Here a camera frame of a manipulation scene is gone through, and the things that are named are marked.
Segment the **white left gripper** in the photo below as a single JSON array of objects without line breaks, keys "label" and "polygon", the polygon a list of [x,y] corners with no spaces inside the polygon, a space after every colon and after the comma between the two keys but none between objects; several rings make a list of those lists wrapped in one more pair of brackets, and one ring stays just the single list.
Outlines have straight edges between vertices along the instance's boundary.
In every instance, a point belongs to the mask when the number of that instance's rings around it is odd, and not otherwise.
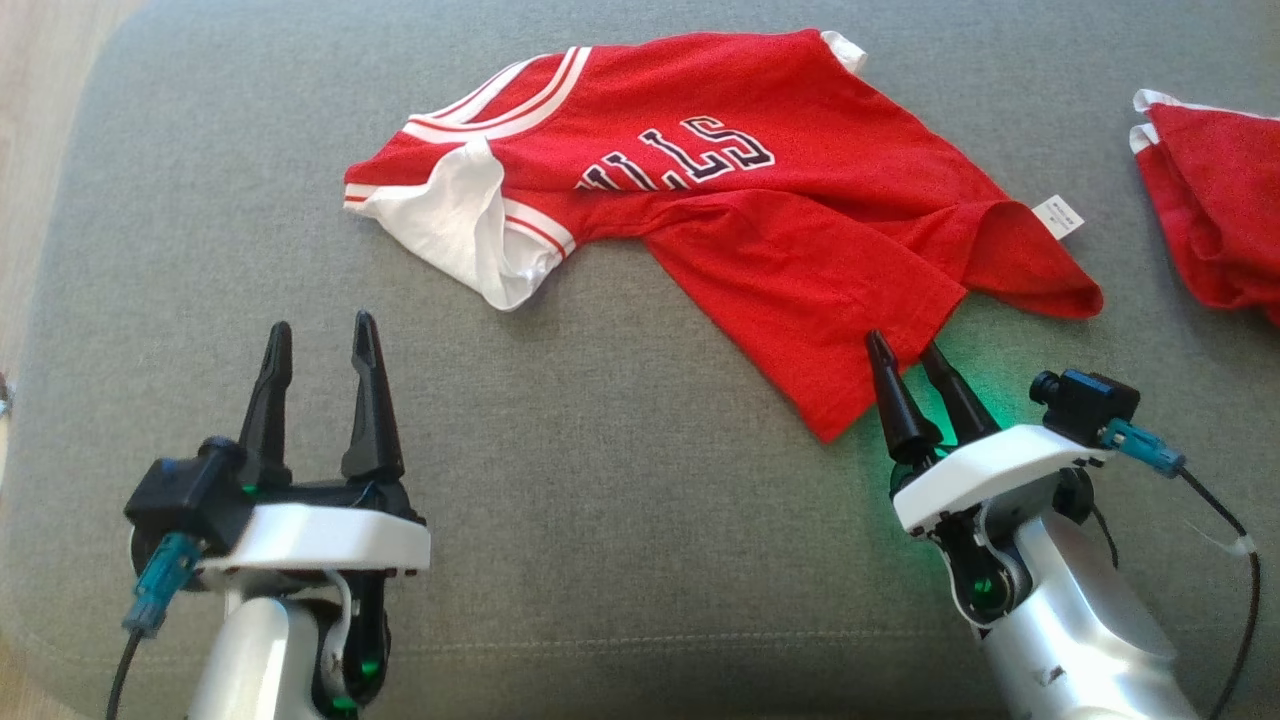
[{"label": "white left gripper", "polygon": [[351,361],[358,387],[349,447],[340,460],[348,482],[289,486],[284,455],[292,333],[288,322],[271,327],[239,432],[239,482],[251,512],[230,550],[201,560],[200,574],[413,574],[430,568],[431,533],[404,487],[393,482],[404,474],[401,436],[378,324],[367,310],[356,315]]}]

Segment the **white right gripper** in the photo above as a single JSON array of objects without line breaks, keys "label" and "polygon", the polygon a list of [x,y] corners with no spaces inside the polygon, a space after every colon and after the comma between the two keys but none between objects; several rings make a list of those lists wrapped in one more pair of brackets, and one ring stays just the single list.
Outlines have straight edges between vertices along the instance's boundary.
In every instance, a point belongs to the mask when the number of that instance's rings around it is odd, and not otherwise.
[{"label": "white right gripper", "polygon": [[[933,465],[942,442],[940,428],[918,407],[884,336],[879,331],[869,332],[865,346],[890,457],[906,468]],[[909,534],[932,532],[946,512],[960,514],[1078,461],[1107,461],[1114,455],[1111,450],[1085,447],[1046,427],[1020,424],[1002,430],[936,342],[925,347],[922,365],[943,401],[956,446],[963,447],[892,497],[899,523]]]}]

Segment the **red white basketball jersey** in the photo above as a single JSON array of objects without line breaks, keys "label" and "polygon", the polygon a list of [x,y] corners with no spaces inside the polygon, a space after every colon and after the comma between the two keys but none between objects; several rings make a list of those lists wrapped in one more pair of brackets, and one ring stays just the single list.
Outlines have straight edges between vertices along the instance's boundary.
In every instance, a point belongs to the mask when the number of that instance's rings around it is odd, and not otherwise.
[{"label": "red white basketball jersey", "polygon": [[344,205],[512,311],[570,255],[640,240],[822,442],[970,292],[1062,319],[1100,286],[835,31],[692,33],[516,61],[346,170]]}]

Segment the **red mesh shorts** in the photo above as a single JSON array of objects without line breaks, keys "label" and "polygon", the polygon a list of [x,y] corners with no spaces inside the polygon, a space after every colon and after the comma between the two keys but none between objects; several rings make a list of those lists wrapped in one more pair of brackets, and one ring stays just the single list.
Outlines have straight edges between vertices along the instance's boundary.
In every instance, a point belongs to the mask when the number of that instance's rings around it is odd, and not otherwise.
[{"label": "red mesh shorts", "polygon": [[1216,310],[1280,327],[1280,117],[1140,88],[1129,146],[1172,265]]}]

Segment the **grey sofa seat cushion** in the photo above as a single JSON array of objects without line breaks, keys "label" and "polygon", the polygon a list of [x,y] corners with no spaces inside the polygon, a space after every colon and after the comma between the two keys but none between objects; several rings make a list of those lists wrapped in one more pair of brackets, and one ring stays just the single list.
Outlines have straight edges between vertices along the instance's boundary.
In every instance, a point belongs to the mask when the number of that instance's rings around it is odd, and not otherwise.
[{"label": "grey sofa seat cushion", "polygon": [[0,635],[100,717],[125,643],[122,509],[156,457],[236,436],[288,320],[287,461],[339,474],[355,314],[378,320],[431,566],[388,585],[369,720],[1002,717],[867,413],[832,445],[636,241],[530,304],[347,213],[346,168],[512,61],[698,31],[838,31],[868,82],[1011,196],[1062,196],[1103,313],[972,295],[940,336],[1004,424],[1042,370],[1137,421],[1251,530],[1263,605],[1229,720],[1280,720],[1280,329],[1184,288],[1132,96],[1280,114],[1280,0],[155,0],[102,50],[44,245],[0,489]]}]

